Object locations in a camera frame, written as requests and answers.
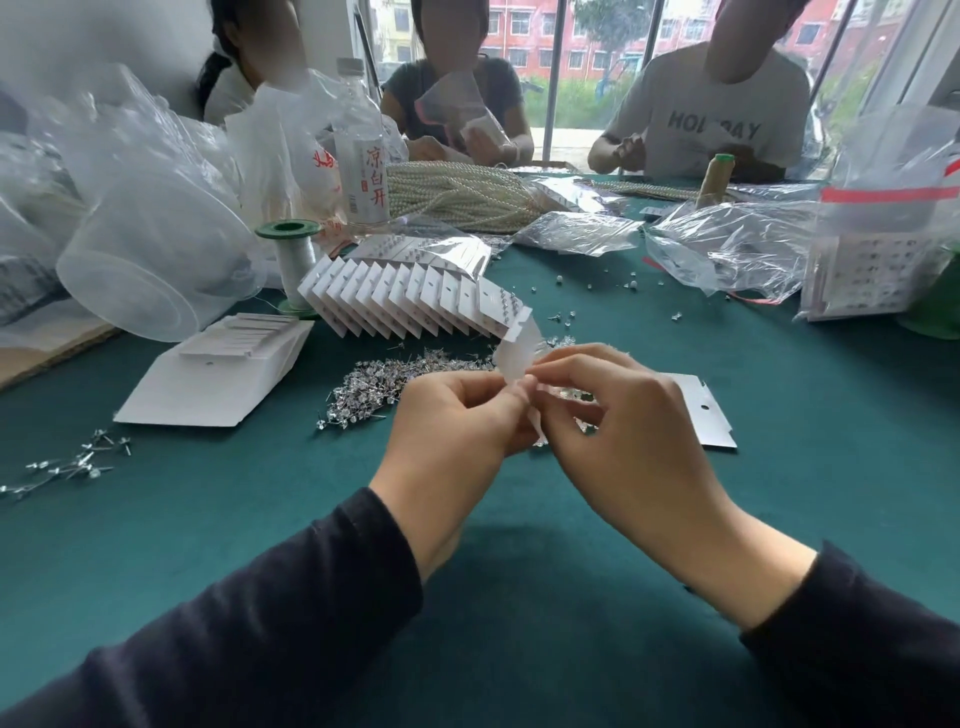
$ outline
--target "thread spool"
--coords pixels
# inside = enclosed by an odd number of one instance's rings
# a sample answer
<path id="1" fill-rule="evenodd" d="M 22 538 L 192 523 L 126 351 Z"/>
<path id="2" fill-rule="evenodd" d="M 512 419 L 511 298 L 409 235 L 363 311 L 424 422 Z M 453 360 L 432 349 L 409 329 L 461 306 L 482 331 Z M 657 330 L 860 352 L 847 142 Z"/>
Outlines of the thread spool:
<path id="1" fill-rule="evenodd" d="M 297 288 L 317 264 L 317 253 L 310 238 L 318 232 L 320 225 L 312 220 L 277 220 L 256 230 L 258 237 L 275 243 L 280 279 L 287 295 L 286 301 L 277 307 L 282 313 L 301 318 L 316 315 Z"/>
<path id="2" fill-rule="evenodd" d="M 733 155 L 717 155 L 710 160 L 700 194 L 697 195 L 697 209 L 719 205 L 724 201 L 735 166 L 736 157 Z"/>

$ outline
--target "person's left hand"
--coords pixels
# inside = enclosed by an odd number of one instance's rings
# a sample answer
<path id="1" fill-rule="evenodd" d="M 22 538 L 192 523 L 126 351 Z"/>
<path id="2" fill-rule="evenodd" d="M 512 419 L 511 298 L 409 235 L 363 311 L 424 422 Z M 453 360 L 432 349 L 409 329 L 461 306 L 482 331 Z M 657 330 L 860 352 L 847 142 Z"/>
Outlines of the person's left hand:
<path id="1" fill-rule="evenodd" d="M 464 144 L 473 161 L 484 167 L 494 167 L 503 162 L 513 164 L 517 158 L 517 149 L 514 143 L 503 147 L 497 146 L 483 130 L 469 129 L 464 134 Z"/>
<path id="2" fill-rule="evenodd" d="M 532 376 L 507 387 L 496 372 L 443 372 L 403 390 L 370 487 L 406 536 L 424 582 L 452 555 L 504 458 L 537 442 L 527 417 L 536 388 Z"/>

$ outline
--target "tree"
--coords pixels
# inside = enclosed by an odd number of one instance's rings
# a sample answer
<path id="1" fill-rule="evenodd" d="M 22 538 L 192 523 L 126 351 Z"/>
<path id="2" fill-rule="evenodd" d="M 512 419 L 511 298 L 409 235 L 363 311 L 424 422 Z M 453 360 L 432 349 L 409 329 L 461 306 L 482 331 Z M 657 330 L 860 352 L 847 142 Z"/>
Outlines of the tree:
<path id="1" fill-rule="evenodd" d="M 650 33 L 653 6 L 653 0 L 573 0 L 575 22 L 610 54 L 604 85 L 613 71 L 613 57 Z"/>

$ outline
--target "green container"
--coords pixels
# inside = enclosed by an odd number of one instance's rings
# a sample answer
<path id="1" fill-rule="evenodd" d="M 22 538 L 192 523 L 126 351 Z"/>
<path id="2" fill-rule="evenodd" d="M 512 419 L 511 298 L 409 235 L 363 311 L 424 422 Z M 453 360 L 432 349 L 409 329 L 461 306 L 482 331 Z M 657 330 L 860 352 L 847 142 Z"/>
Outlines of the green container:
<path id="1" fill-rule="evenodd" d="M 897 320 L 924 336 L 956 341 L 960 340 L 960 244 L 948 251 L 952 259 L 937 282 Z"/>

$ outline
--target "white t-shirt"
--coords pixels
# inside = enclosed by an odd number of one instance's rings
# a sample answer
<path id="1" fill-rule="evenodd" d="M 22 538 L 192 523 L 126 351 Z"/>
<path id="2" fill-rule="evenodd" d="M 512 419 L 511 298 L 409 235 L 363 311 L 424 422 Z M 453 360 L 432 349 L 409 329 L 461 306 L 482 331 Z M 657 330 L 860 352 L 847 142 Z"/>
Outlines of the white t-shirt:
<path id="1" fill-rule="evenodd" d="M 804 70 L 771 51 L 753 77 L 727 85 L 707 75 L 706 60 L 706 43 L 654 58 L 606 134 L 642 133 L 651 177 L 702 176 L 712 154 L 728 144 L 749 146 L 778 167 L 797 164 L 810 105 Z"/>
<path id="2" fill-rule="evenodd" d="M 206 102 L 204 121 L 216 127 L 223 126 L 224 119 L 231 114 L 240 113 L 253 103 L 255 93 L 236 63 L 225 68 Z"/>

